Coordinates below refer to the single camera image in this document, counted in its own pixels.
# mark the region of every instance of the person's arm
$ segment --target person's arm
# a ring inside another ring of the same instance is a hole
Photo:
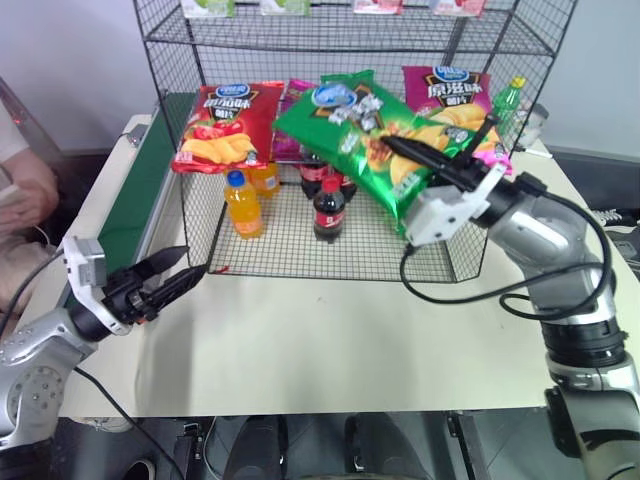
[[[2,163],[24,200],[0,208],[0,234],[33,227],[46,219],[58,205],[58,188],[51,169],[30,148]]]

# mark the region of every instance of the wire shelf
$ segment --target wire shelf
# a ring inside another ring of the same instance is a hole
[[[527,83],[521,109],[528,112],[549,75],[576,1],[488,0],[478,18],[434,15],[424,0],[405,0],[401,15],[354,14],[351,0],[312,2],[308,17],[262,16],[257,0],[237,1],[233,18],[185,19],[180,0],[134,0],[134,7],[160,108],[177,147],[201,85],[290,78],[319,82],[323,74],[368,68],[375,70],[377,83],[403,100],[403,65],[452,65],[489,73],[490,95],[522,75]],[[526,120],[520,117],[505,129],[508,150],[516,146]],[[247,242],[234,236],[223,202],[212,201],[222,198],[220,176],[183,175],[181,186],[192,265],[209,261],[212,272],[228,266],[231,273],[246,275],[398,280],[402,239],[362,192],[349,205],[344,237],[328,246],[313,238],[311,206],[295,198],[299,188],[286,186],[265,203],[268,230]],[[477,275],[485,239],[470,228],[424,250],[424,261],[413,262],[417,270],[410,277],[455,282]],[[351,230],[363,239],[352,238]],[[379,242],[385,245],[380,256],[375,254]],[[319,263],[283,259],[279,252],[284,248],[294,260],[302,255],[296,249],[311,248]],[[351,273],[345,265],[351,265]]]

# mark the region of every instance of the blue bottle cap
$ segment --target blue bottle cap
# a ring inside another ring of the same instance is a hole
[[[232,187],[242,187],[245,184],[244,174],[240,170],[227,173],[227,182]]]

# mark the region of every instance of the green soda bottle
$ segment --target green soda bottle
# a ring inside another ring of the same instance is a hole
[[[493,97],[493,113],[500,117],[498,133],[502,138],[511,133],[513,116],[520,106],[520,90],[525,83],[526,78],[513,77],[509,86]]]

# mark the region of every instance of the red bottle label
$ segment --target red bottle label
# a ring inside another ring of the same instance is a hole
[[[300,175],[302,178],[309,182],[320,182],[324,177],[329,174],[329,166],[325,165],[322,168],[311,168],[300,166]]]
[[[324,213],[316,212],[316,224],[320,225],[321,227],[337,227],[342,223],[343,219],[344,211],[336,213],[335,215],[325,215]]]

